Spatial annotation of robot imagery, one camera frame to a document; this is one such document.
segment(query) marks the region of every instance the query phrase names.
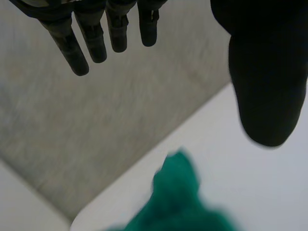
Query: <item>green cloth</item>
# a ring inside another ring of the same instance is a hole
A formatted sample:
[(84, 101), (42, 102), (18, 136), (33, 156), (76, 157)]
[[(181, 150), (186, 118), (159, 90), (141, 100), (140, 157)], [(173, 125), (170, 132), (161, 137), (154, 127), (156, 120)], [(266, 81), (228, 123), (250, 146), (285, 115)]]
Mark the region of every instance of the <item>green cloth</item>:
[(147, 204), (123, 229), (114, 231), (235, 231), (227, 219), (205, 208), (199, 181), (187, 154), (168, 156), (153, 178)]

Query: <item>gray carpet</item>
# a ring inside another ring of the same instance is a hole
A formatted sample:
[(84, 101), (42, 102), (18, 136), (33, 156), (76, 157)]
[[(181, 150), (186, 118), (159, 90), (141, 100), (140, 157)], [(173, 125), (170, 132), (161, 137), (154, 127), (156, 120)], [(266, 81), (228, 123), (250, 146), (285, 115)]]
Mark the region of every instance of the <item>gray carpet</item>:
[(229, 82), (228, 35), (209, 0), (169, 0), (154, 47), (137, 9), (128, 49), (77, 77), (49, 33), (0, 3), (0, 157), (68, 218)]

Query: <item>white surface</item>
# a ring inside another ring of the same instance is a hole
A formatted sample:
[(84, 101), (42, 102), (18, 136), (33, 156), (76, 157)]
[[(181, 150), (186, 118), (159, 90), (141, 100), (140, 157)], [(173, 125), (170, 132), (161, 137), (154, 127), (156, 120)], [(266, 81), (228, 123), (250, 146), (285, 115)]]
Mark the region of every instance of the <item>white surface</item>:
[(68, 221), (0, 162), (0, 230), (68, 231)]
[(201, 194), (231, 213), (243, 230), (306, 230), (307, 131), (306, 102), (297, 128), (281, 148), (257, 146), (242, 131), (229, 85), (88, 204), (71, 231), (127, 222), (149, 198), (152, 177), (166, 154), (181, 146), (193, 155)]

